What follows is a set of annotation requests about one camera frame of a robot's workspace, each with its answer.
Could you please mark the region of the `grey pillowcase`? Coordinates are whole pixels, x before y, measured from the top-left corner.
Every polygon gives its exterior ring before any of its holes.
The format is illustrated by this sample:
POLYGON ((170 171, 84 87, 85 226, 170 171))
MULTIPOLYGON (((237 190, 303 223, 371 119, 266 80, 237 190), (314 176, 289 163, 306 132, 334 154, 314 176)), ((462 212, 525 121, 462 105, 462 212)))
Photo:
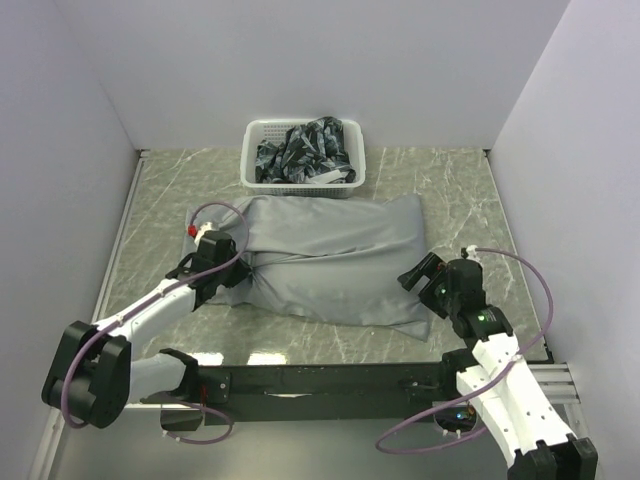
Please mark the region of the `grey pillowcase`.
POLYGON ((232 236, 249 279, 214 300, 327 324, 390 327, 418 340, 431 315, 397 277, 427 254, 421 199, 241 197, 188 213, 232 236))

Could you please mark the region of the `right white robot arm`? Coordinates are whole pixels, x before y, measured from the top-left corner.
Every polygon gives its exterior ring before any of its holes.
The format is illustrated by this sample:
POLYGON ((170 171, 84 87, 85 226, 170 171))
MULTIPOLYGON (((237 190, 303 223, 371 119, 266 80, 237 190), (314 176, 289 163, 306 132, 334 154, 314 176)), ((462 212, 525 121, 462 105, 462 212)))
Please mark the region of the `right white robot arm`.
POLYGON ((578 437, 557 414, 509 320, 488 303, 479 251, 470 246, 451 261, 429 253, 398 278, 405 290, 425 279, 420 302, 450 320, 465 343, 442 356, 436 388, 446 400, 427 415, 471 406, 499 446, 510 479, 595 478, 598 453, 593 442, 578 437))

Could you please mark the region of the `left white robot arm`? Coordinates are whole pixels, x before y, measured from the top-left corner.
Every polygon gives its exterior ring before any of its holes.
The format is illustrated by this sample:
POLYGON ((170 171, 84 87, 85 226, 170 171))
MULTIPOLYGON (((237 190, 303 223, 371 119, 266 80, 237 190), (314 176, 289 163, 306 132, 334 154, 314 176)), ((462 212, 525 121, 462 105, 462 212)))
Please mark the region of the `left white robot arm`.
POLYGON ((250 267, 233 238, 209 230, 150 293, 93 324, 64 330, 45 378, 42 401, 74 428, 111 425, 129 403, 157 394, 186 402, 202 390, 198 361, 173 348, 149 359, 134 353, 173 322, 247 279, 250 267))

